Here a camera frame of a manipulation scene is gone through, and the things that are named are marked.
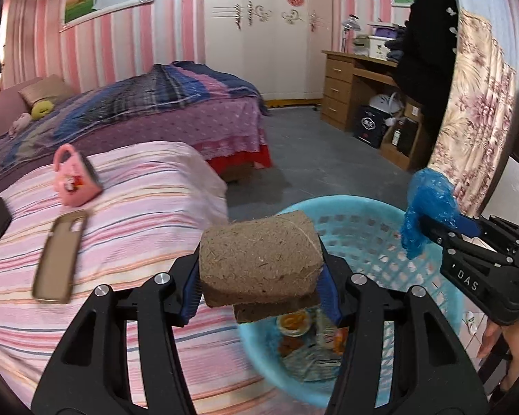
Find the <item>purple bed with plaid blanket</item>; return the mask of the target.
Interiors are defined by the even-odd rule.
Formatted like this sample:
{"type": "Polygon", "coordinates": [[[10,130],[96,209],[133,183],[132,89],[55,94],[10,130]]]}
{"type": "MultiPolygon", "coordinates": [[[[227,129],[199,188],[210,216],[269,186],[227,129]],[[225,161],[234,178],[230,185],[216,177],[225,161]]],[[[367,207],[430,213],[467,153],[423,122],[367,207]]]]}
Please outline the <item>purple bed with plaid blanket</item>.
{"type": "Polygon", "coordinates": [[[258,89],[235,75],[192,61],[74,95],[17,135],[0,136],[0,192],[51,163],[63,144],[91,156],[163,140],[194,147],[218,174],[272,165],[258,89]]]}

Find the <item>pink striped bedspread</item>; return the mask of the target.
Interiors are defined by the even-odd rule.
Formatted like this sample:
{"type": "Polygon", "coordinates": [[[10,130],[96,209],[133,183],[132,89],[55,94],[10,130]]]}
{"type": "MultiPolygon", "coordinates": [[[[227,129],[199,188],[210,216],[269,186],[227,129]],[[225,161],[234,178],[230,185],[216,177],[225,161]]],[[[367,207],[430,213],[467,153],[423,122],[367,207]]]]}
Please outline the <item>pink striped bedspread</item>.
{"type": "MultiPolygon", "coordinates": [[[[0,240],[0,374],[24,406],[64,331],[92,290],[133,288],[191,253],[203,230],[228,219],[224,182],[192,147],[153,141],[91,157],[104,190],[75,265],[72,298],[45,304],[31,294],[53,222],[67,209],[45,165],[0,196],[13,220],[0,240]]],[[[200,414],[278,414],[290,408],[245,356],[230,308],[199,307],[175,331],[179,357],[200,414]]]]}

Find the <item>light blue plastic basket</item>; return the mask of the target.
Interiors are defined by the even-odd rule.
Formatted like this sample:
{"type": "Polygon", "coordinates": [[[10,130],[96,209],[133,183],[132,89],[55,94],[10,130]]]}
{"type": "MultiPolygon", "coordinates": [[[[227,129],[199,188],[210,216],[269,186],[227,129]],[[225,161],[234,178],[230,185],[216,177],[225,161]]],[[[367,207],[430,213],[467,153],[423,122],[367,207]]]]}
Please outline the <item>light blue plastic basket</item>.
{"type": "MultiPolygon", "coordinates": [[[[404,212],[382,201],[358,196],[325,196],[301,201],[281,212],[302,211],[314,223],[332,255],[346,259],[353,271],[382,288],[406,291],[418,285],[443,312],[455,333],[463,325],[464,301],[440,273],[441,247],[428,245],[416,259],[407,258],[399,231],[404,212]]],[[[282,333],[269,317],[238,327],[245,355],[265,380],[288,398],[326,408],[336,380],[304,382],[284,366],[278,352],[282,333]]]]}

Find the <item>orange plastic wrapper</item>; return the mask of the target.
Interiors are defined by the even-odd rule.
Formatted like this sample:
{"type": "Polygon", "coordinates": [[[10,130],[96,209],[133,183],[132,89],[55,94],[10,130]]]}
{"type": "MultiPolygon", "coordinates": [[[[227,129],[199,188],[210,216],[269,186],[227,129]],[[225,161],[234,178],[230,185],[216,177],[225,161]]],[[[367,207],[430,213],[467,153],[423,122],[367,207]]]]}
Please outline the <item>orange plastic wrapper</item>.
{"type": "Polygon", "coordinates": [[[346,349],[346,344],[349,335],[349,328],[337,328],[334,335],[333,351],[342,356],[346,349]]]}

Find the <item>wooden desk with drawers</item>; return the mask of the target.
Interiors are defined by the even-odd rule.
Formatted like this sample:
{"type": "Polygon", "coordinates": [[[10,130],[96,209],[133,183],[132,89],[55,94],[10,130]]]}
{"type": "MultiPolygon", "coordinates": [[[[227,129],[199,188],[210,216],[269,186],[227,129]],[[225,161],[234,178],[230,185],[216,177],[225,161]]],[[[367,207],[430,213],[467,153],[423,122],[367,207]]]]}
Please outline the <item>wooden desk with drawers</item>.
{"type": "Polygon", "coordinates": [[[351,131],[356,112],[375,95],[398,91],[397,64],[364,55],[324,50],[326,55],[320,119],[342,131],[351,131]]]}

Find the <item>black box under desk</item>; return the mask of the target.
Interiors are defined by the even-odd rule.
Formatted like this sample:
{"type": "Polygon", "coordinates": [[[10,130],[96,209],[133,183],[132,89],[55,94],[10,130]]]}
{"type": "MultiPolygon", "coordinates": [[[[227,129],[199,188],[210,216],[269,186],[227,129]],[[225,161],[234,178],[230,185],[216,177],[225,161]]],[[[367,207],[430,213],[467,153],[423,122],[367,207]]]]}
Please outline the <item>black box under desk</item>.
{"type": "Polygon", "coordinates": [[[356,139],[362,140],[369,146],[379,149],[389,125],[386,121],[391,114],[369,105],[363,105],[357,111],[354,118],[352,134],[356,139]]]}

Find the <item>white helmet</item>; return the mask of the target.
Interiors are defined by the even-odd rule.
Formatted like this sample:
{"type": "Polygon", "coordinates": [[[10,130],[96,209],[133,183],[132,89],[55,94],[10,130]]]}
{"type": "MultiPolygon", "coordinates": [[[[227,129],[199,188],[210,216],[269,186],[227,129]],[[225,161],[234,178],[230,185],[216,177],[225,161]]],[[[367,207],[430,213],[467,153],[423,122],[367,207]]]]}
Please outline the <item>white helmet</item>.
{"type": "Polygon", "coordinates": [[[403,110],[403,103],[399,99],[397,92],[391,93],[391,95],[374,95],[369,99],[369,107],[378,111],[394,115],[403,110]]]}

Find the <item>pink plush toy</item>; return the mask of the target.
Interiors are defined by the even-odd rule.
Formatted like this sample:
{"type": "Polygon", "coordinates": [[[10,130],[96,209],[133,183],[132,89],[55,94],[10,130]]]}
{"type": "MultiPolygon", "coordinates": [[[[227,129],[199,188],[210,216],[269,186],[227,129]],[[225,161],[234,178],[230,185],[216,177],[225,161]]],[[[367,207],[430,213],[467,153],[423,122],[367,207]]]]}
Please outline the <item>pink plush toy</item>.
{"type": "Polygon", "coordinates": [[[24,129],[26,129],[32,121],[33,118],[31,117],[31,115],[27,112],[24,112],[11,124],[8,130],[9,136],[16,137],[17,134],[21,133],[24,129]]]}

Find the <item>desk lamp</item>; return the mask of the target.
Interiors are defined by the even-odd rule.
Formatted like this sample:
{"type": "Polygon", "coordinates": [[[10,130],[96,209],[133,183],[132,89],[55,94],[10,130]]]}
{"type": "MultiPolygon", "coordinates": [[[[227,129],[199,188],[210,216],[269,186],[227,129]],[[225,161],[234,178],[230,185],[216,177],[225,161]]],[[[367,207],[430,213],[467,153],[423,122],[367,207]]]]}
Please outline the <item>desk lamp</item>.
{"type": "Polygon", "coordinates": [[[352,43],[356,33],[361,31],[359,24],[359,17],[355,14],[350,14],[346,20],[341,23],[341,41],[340,51],[347,54],[349,52],[349,45],[352,43]]]}

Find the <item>white printer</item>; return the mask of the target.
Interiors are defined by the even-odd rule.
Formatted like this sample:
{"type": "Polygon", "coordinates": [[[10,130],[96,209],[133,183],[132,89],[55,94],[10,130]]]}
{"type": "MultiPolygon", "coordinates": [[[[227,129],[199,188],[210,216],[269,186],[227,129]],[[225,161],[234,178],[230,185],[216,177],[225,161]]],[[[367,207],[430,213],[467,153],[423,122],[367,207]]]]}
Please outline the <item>white printer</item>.
{"type": "Polygon", "coordinates": [[[397,38],[401,25],[378,21],[369,26],[372,28],[371,34],[357,35],[352,41],[352,53],[386,61],[390,50],[385,43],[397,38]]]}

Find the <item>white wardrobe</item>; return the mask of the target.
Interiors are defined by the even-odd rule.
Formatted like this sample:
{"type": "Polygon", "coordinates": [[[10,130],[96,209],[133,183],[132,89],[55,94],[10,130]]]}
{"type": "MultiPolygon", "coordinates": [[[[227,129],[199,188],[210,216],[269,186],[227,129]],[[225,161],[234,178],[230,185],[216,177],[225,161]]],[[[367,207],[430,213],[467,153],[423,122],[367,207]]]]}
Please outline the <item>white wardrobe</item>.
{"type": "Polygon", "coordinates": [[[204,0],[205,62],[268,101],[320,99],[332,0],[204,0]]]}

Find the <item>cream plastic lid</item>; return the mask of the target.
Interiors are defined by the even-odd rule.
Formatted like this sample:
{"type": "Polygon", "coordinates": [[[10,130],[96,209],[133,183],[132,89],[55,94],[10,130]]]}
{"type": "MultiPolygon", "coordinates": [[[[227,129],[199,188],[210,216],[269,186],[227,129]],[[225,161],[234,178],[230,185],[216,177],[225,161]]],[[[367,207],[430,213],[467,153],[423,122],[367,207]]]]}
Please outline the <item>cream plastic lid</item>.
{"type": "Polygon", "coordinates": [[[280,315],[276,326],[280,333],[288,337],[300,337],[308,333],[312,325],[310,313],[302,309],[297,312],[280,315]]]}

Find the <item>grey snack wrapper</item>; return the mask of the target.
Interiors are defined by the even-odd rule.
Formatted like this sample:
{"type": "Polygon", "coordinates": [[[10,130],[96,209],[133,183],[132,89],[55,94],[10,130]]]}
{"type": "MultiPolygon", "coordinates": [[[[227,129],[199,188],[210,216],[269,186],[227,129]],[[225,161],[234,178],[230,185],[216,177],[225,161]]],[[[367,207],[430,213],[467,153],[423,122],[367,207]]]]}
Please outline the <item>grey snack wrapper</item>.
{"type": "Polygon", "coordinates": [[[287,371],[301,382],[325,382],[336,378],[342,356],[333,351],[336,326],[319,307],[308,309],[312,325],[300,336],[304,345],[282,358],[287,371]]]}

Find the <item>yellow plush toy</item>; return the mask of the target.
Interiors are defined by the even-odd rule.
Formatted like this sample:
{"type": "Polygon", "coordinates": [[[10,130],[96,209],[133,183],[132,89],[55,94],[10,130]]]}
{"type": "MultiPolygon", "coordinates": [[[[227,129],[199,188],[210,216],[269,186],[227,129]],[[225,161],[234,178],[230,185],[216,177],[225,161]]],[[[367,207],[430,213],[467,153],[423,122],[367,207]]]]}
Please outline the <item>yellow plush toy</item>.
{"type": "Polygon", "coordinates": [[[38,121],[54,110],[54,103],[48,99],[41,99],[34,103],[30,116],[33,121],[38,121]]]}

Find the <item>pink cartoon mug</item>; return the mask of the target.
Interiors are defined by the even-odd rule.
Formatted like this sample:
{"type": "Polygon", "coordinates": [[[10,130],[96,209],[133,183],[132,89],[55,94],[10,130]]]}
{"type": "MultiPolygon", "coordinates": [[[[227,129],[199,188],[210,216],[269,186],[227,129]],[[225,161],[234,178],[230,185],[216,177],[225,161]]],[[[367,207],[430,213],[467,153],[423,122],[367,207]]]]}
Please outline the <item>pink cartoon mug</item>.
{"type": "Polygon", "coordinates": [[[92,163],[71,144],[63,144],[53,157],[53,187],[63,206],[80,207],[104,190],[92,163]]]}

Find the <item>orange tangerine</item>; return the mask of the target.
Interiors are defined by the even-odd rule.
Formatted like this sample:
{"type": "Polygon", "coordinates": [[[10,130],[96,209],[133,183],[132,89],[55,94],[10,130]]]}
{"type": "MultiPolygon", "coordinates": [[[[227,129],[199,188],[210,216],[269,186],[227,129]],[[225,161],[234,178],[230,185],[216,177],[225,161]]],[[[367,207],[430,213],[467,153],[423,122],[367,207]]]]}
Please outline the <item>orange tangerine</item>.
{"type": "Polygon", "coordinates": [[[282,336],[278,344],[278,353],[282,358],[289,356],[304,345],[301,337],[282,336]]]}

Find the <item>blue plastic bag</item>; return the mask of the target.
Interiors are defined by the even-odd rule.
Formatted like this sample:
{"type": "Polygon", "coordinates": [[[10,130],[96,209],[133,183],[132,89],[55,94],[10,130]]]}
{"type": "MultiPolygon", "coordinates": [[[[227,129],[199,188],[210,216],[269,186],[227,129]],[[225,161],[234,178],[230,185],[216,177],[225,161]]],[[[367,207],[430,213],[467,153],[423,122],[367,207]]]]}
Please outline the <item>blue plastic bag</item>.
{"type": "Polygon", "coordinates": [[[400,228],[402,248],[409,259],[420,256],[429,241],[423,234],[421,221],[428,218],[447,230],[468,237],[478,237],[481,229],[471,218],[460,213],[454,197],[454,186],[445,175],[431,168],[414,173],[407,195],[408,207],[400,228]]]}

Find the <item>brown phone case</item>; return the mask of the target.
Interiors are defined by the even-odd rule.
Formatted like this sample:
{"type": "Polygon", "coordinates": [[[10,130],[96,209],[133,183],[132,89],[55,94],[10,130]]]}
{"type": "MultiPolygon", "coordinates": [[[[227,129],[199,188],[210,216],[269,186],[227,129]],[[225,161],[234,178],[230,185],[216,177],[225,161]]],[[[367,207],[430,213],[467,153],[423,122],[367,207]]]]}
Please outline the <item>brown phone case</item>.
{"type": "Polygon", "coordinates": [[[79,247],[89,212],[62,214],[46,236],[33,279],[31,296],[41,303],[67,304],[72,295],[79,247]]]}

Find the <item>brown pillow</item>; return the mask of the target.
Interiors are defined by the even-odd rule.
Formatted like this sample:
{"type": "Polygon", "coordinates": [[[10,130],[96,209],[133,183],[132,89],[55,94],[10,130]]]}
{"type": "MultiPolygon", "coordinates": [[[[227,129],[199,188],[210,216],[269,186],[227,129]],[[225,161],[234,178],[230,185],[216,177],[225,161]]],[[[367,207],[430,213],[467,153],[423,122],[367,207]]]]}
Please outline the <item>brown pillow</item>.
{"type": "Polygon", "coordinates": [[[41,100],[57,105],[76,95],[75,89],[55,74],[25,86],[18,92],[30,107],[41,100]]]}

